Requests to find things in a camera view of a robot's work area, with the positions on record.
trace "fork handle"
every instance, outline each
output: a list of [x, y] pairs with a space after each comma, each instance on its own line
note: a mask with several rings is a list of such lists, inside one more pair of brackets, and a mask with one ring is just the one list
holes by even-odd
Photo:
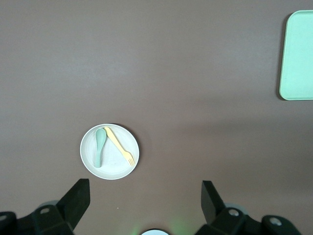
[[121, 146], [121, 144], [119, 143], [119, 141], [117, 140], [115, 134], [112, 132], [112, 130], [108, 127], [104, 128], [107, 132], [108, 137], [111, 139], [111, 141], [115, 144], [115, 146], [118, 148], [118, 150], [121, 153], [124, 153], [125, 150], [123, 149], [123, 147]]

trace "utensil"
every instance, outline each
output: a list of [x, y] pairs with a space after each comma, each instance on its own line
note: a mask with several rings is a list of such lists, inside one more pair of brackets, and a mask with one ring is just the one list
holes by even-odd
[[115, 144], [115, 146], [118, 148], [118, 150], [122, 153], [123, 157], [128, 161], [129, 165], [133, 166], [135, 165], [134, 159], [130, 152], [127, 152], [119, 143], [117, 140], [115, 134], [112, 132], [112, 130], [109, 127], [104, 127], [104, 129], [107, 132], [108, 137], [111, 139], [111, 141]]
[[104, 145], [104, 142], [106, 141], [106, 138], [107, 138], [107, 133], [104, 129], [102, 128], [99, 128], [97, 131], [96, 131], [96, 141], [97, 141], [97, 153], [96, 153], [96, 161], [94, 163], [94, 166], [96, 168], [99, 168], [101, 166], [100, 164], [100, 154], [101, 154], [101, 150], [103, 148], [103, 145]]

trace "green spoon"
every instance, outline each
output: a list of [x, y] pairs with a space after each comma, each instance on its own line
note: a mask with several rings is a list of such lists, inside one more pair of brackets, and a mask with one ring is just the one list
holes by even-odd
[[107, 133], [104, 129], [100, 128], [96, 131], [96, 141], [97, 141], [97, 154], [96, 154], [96, 161], [94, 166], [99, 168], [100, 164], [100, 153], [103, 148], [104, 142], [106, 141]]

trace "plate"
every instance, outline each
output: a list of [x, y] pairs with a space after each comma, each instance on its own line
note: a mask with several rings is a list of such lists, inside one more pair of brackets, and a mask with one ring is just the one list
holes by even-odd
[[296, 11], [287, 21], [280, 80], [286, 100], [313, 99], [313, 10]]
[[[100, 168], [94, 166], [97, 151], [96, 131], [104, 127], [109, 127], [122, 147], [131, 153], [135, 162], [134, 166], [128, 164], [109, 137], [107, 137], [101, 152]], [[106, 180], [117, 180], [134, 170], [139, 159], [139, 147], [134, 136], [124, 127], [115, 124], [101, 124], [91, 128], [84, 135], [80, 144], [80, 156], [85, 167], [95, 176]]]
[[144, 232], [141, 235], [168, 235], [168, 234], [158, 229], [152, 229], [152, 230]]

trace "white round object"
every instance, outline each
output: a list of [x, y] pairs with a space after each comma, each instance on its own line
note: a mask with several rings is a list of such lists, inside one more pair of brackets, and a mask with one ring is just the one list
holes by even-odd
[[142, 235], [169, 235], [169, 234], [158, 229], [152, 229], [144, 232]]
[[[122, 153], [107, 136], [101, 152], [101, 166], [94, 166], [97, 142], [96, 131], [99, 128], [109, 127], [125, 151], [131, 153], [135, 165], [131, 166]], [[134, 136], [124, 127], [115, 124], [101, 124], [91, 128], [84, 135], [80, 144], [80, 156], [85, 167], [95, 176], [106, 180], [117, 180], [130, 174], [136, 167], [139, 159], [139, 147]]]

